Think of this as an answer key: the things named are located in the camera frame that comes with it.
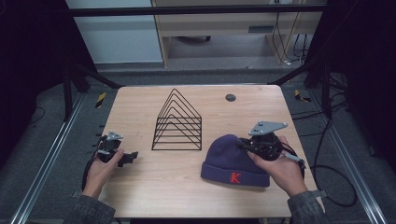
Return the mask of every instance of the black curtain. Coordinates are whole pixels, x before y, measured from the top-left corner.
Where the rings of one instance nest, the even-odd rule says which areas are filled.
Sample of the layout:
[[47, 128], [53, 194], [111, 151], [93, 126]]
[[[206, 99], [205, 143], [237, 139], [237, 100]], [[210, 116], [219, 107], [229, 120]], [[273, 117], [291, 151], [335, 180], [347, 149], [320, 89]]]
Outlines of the black curtain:
[[[346, 75], [346, 97], [356, 120], [370, 146], [396, 172], [396, 1], [355, 1], [341, 1], [344, 4], [337, 6], [342, 7], [323, 14], [306, 62], [314, 60], [325, 44], [330, 46], [323, 51], [323, 59], [332, 72]], [[334, 33], [335, 38], [327, 41]], [[320, 81], [323, 62], [307, 80]]]
[[68, 9], [65, 1], [0, 0], [0, 5], [1, 167], [30, 123], [37, 95], [63, 82], [65, 62], [97, 71], [74, 19], [46, 13]]

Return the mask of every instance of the triangular wire rack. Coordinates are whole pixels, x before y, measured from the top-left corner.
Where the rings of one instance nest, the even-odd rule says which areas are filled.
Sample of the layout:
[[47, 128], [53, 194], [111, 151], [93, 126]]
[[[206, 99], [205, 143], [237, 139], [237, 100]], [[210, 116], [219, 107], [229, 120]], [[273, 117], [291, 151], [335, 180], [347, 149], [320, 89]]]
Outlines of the triangular wire rack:
[[201, 149], [201, 115], [178, 90], [172, 89], [158, 115], [151, 150]]

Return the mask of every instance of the white wall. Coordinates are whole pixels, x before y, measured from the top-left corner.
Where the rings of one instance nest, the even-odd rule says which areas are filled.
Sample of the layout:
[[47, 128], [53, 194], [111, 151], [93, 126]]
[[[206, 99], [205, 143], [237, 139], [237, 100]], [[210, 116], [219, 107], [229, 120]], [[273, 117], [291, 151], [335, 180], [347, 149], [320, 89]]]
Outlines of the white wall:
[[[151, 7], [149, 0], [66, 0], [70, 8]], [[153, 16], [75, 17], [95, 63], [161, 63]]]

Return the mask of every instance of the metal bracket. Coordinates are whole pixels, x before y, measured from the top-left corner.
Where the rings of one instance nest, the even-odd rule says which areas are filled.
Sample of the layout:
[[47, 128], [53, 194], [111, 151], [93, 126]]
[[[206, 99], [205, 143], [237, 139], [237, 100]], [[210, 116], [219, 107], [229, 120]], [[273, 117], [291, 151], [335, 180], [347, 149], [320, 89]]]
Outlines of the metal bracket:
[[117, 134], [112, 131], [108, 132], [108, 135], [107, 135], [107, 141], [118, 140], [118, 139], [122, 139], [122, 138], [123, 138], [123, 136], [121, 134]]
[[277, 123], [277, 122], [270, 122], [270, 121], [261, 121], [257, 122], [257, 124], [253, 127], [248, 135], [256, 136], [256, 135], [265, 135], [267, 133], [272, 133], [276, 130], [283, 129], [288, 127], [287, 123]]

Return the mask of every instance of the letter k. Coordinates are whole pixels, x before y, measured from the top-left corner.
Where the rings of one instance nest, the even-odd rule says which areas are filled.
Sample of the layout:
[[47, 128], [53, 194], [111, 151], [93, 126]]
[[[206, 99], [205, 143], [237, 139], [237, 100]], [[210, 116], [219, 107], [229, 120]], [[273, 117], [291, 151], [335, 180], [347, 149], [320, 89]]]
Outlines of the letter k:
[[239, 182], [239, 180], [238, 180], [238, 176], [240, 176], [240, 175], [241, 174], [239, 174], [239, 173], [232, 172], [231, 173], [231, 182], [235, 183], [235, 184], [240, 184], [241, 182]]

